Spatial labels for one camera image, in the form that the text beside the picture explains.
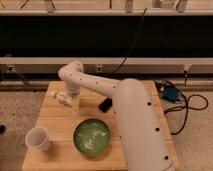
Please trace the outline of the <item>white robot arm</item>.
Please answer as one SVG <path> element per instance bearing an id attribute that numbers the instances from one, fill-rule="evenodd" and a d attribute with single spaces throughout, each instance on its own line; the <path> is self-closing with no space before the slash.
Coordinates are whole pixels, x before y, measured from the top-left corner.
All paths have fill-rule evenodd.
<path id="1" fill-rule="evenodd" d="M 70 94 L 87 88 L 112 100 L 128 171 L 175 171 L 149 91 L 142 81 L 84 73 L 80 61 L 58 71 Z"/>

